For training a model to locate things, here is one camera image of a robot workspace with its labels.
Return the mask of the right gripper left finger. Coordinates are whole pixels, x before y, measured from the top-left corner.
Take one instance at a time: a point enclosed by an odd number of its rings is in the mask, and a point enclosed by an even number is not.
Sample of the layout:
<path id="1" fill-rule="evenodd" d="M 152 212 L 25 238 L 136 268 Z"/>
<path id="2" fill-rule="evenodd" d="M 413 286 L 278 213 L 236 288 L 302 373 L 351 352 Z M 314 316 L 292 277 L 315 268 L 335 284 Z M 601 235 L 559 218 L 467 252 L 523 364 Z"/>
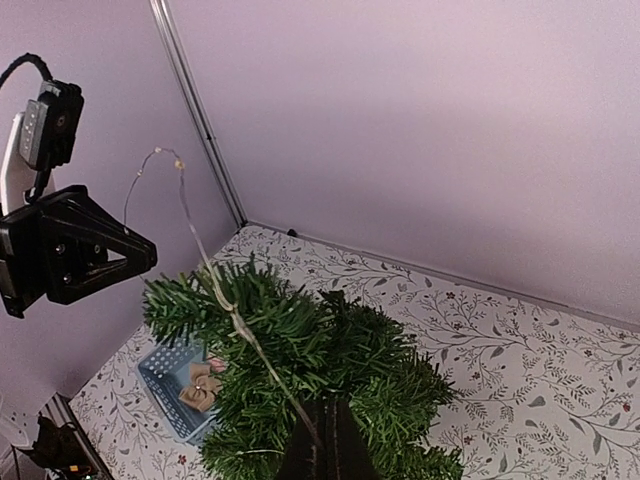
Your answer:
<path id="1" fill-rule="evenodd" d="M 326 450 L 326 405 L 322 400 L 302 404 L 307 424 L 298 414 L 276 480 L 329 478 Z"/>

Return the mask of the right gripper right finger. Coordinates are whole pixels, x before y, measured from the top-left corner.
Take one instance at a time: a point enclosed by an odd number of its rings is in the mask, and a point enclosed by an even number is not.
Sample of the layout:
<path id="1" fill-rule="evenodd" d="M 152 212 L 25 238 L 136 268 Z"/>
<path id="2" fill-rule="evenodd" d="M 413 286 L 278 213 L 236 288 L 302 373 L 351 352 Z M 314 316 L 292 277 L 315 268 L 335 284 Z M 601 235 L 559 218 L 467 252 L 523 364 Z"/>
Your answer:
<path id="1" fill-rule="evenodd" d="M 327 478 L 380 479 L 343 399 L 331 399 L 327 406 Z"/>

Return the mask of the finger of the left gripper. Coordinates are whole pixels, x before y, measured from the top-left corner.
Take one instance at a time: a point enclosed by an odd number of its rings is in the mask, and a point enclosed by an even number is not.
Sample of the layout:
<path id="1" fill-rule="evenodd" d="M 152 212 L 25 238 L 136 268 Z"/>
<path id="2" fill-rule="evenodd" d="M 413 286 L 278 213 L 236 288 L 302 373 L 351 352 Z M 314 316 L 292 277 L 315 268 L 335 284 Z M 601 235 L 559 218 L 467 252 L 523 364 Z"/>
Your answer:
<path id="1" fill-rule="evenodd" d="M 38 226 L 53 303 L 70 305 L 157 265 L 155 244 L 95 202 L 56 202 L 42 210 Z"/>
<path id="2" fill-rule="evenodd" d="M 71 185 L 36 200 L 30 233 L 124 233 L 125 226 L 94 201 L 84 185 Z"/>

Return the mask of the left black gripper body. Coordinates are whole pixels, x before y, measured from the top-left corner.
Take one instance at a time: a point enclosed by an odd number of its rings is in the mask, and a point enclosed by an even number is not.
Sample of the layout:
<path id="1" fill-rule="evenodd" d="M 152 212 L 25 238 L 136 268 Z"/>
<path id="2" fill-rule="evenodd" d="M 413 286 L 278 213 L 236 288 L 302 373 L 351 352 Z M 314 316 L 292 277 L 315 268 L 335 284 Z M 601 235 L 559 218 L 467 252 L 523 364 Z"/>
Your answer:
<path id="1" fill-rule="evenodd" d="M 53 286 L 44 212 L 45 203 L 36 202 L 1 218 L 1 299 L 7 314 L 18 319 Z"/>

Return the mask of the small green christmas tree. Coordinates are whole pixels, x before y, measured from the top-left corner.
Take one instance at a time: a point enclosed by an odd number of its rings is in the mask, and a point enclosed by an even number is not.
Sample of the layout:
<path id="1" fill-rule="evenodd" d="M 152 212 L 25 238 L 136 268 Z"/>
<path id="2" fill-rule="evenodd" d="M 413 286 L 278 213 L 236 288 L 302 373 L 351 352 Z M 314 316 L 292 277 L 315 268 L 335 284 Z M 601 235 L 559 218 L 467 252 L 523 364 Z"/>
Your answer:
<path id="1" fill-rule="evenodd" d="M 424 445 L 455 390 L 382 310 L 246 262 L 148 282 L 144 317 L 159 343 L 193 340 L 223 362 L 218 424 L 200 449 L 215 477 L 273 478 L 313 401 L 329 418 L 350 409 L 380 478 L 462 476 L 457 449 Z"/>

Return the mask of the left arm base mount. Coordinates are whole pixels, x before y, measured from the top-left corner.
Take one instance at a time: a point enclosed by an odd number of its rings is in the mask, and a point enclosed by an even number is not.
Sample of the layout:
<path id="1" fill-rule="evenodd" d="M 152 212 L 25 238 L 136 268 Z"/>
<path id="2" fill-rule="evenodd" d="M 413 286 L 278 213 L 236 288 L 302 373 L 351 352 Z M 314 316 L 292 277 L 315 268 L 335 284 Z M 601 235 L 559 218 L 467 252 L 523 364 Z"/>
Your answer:
<path id="1" fill-rule="evenodd" d="M 39 416 L 36 441 L 26 455 L 39 467 L 60 473 L 64 479 L 84 479 L 97 473 L 75 435 L 70 423 L 57 426 Z"/>

